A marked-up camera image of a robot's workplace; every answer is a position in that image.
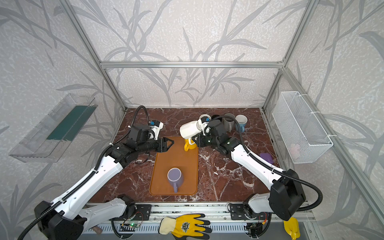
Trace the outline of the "black mug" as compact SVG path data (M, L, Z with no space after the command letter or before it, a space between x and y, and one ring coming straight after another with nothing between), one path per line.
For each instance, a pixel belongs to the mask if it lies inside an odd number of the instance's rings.
M212 120L219 120L221 121L220 115L213 115Z

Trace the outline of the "grey mug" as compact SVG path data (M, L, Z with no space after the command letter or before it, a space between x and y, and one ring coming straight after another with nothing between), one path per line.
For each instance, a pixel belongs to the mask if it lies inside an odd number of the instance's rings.
M225 130L230 133L235 128L235 119L236 116L230 113L225 114L225 118L222 118L222 123L224 125Z

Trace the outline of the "white mug with lettering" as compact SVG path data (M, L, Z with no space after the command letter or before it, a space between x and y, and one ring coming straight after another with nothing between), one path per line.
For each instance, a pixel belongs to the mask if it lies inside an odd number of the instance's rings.
M202 133L198 126L198 120L186 123L180 127L180 134L184 139L191 139L193 136Z

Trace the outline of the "teal dotted mug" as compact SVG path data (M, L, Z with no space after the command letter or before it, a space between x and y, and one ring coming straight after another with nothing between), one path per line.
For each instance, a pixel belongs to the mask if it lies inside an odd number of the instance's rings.
M248 118L244 115L237 115L236 116L236 121L239 123L239 126L241 128L241 132L245 132L246 124L248 122Z

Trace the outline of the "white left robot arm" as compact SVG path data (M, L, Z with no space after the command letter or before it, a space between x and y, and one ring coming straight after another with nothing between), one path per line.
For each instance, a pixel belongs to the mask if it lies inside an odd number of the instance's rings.
M76 240L89 228L113 218L126 215L133 201L118 197L100 208L85 210L88 201L111 178L120 173L141 154L165 153L169 139L159 133L164 124L147 119L146 124L131 123L130 130L100 154L96 165L74 186L51 202L42 201L35 207L33 220L19 235L23 240L34 226L49 240Z

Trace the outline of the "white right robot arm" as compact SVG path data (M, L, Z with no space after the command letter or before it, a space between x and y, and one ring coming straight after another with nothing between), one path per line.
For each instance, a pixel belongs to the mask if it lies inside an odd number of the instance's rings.
M245 202L252 213L274 213L288 221L294 213L312 210L322 203L324 196L317 186L301 180L294 170L285 171L253 153L243 137L229 137L221 122L223 118L202 115L199 132L192 140L199 148L211 147L245 167L267 187L269 193L255 194Z

